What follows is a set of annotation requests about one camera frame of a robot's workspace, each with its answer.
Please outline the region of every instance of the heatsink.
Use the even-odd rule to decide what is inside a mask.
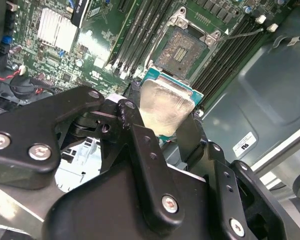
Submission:
[[[77,31],[68,18],[47,7],[42,10],[37,39],[43,44],[69,53]]]

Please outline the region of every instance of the black wire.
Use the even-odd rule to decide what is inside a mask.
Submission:
[[[53,95],[56,94],[56,92],[55,92],[53,89],[51,89],[50,87],[46,87],[46,86],[37,86],[37,85],[33,85],[33,86],[30,86],[30,85],[29,85],[29,86],[19,86],[19,85],[13,85],[13,84],[10,84],[10,83],[8,83],[8,82],[1,81],[1,80],[0,80],[0,83],[1,83],[1,84],[5,84],[5,85],[8,85],[8,86],[10,86],[10,87],[12,87],[12,88],[44,89],[44,90],[46,90],[47,92],[52,93]]]

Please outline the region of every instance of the chip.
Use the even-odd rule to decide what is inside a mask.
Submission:
[[[207,45],[176,27],[154,65],[185,79]]]
[[[64,73],[62,76],[62,80],[68,82],[71,79],[71,75],[69,75],[68,73]]]

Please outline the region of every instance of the ram slot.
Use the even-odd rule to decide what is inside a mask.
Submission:
[[[122,65],[122,59],[125,57],[125,55],[127,54],[128,50],[131,47],[132,41],[140,27],[141,22],[143,21],[148,7],[149,5],[152,3],[152,1],[148,1],[148,0],[143,0],[140,8],[132,22],[131,27],[129,28],[129,31],[127,32],[127,34],[125,35],[125,39],[120,47],[120,50],[115,58],[115,62],[118,61],[119,65],[117,68],[121,68]]]
[[[233,74],[233,72],[236,70],[236,68],[239,67],[241,61],[244,60],[244,58],[247,56],[247,54],[253,50],[255,44],[257,44],[264,35],[262,33],[258,33],[255,36],[250,36],[250,41],[248,43],[248,48],[244,50],[244,52],[241,52],[240,55],[236,55],[237,61],[233,62],[232,66],[229,66],[228,71],[224,71],[220,76],[219,80],[215,81],[213,85],[207,86],[203,92],[206,93],[204,96],[202,102],[200,103],[202,106],[204,106],[212,97],[213,95],[218,91],[218,89],[225,83],[225,81]]]
[[[259,28],[248,17],[243,18],[232,36],[249,33]],[[234,38],[226,41],[210,64],[201,73],[200,78],[192,85],[194,89],[204,94],[201,106],[204,106],[236,72],[240,63],[254,49],[254,46],[265,36],[264,32],[256,35]]]
[[[140,43],[142,42],[142,39],[144,38],[144,36],[147,33],[147,27],[152,23],[152,21],[154,20],[155,14],[158,11],[159,7],[160,7],[160,2],[161,0],[154,0],[154,3],[151,4],[151,6],[149,7],[147,13],[146,13],[146,17],[144,18],[141,27],[138,30],[137,35],[135,36],[135,38],[133,39],[133,43],[129,49],[128,54],[125,56],[125,59],[123,61],[124,64],[124,70],[127,71],[131,61],[133,60],[136,52],[138,51],[138,48],[142,48],[144,46],[140,46]]]
[[[164,17],[166,15],[169,7],[171,6],[172,2],[173,2],[173,0],[165,0],[165,1],[163,1],[163,4],[160,6],[160,9],[159,9],[157,15],[155,16],[151,26],[147,30],[146,35],[140,44],[143,48],[137,52],[137,54],[135,55],[135,58],[133,59],[133,61],[130,64],[130,67],[131,67],[130,75],[135,74],[135,71],[140,64],[140,61],[145,57],[145,55],[147,53],[146,52],[147,47],[148,47],[149,43],[151,42],[151,40],[153,39],[155,33],[158,31],[159,27],[161,26],[161,23],[163,22]]]

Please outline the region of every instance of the white label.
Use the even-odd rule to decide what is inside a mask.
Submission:
[[[257,139],[253,135],[252,132],[249,132],[247,135],[244,136],[232,149],[236,155],[236,157],[239,157],[241,154],[243,154],[245,151],[250,148]]]

